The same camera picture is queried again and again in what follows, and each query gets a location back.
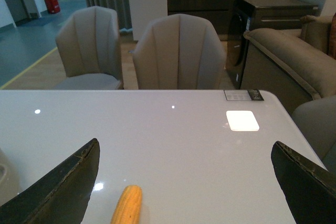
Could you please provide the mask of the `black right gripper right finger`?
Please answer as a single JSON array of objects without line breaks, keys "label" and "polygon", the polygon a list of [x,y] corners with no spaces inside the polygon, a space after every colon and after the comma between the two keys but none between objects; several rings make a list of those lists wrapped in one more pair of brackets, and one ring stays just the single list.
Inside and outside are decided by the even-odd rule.
[{"label": "black right gripper right finger", "polygon": [[280,141],[271,161],[296,223],[335,223],[335,174]]}]

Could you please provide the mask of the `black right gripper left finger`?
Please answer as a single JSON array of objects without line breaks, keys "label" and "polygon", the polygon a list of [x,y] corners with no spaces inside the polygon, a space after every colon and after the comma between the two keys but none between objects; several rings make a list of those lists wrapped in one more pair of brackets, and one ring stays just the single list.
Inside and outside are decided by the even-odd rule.
[{"label": "black right gripper left finger", "polygon": [[81,223],[99,168],[92,139],[18,196],[1,206],[1,223]]}]

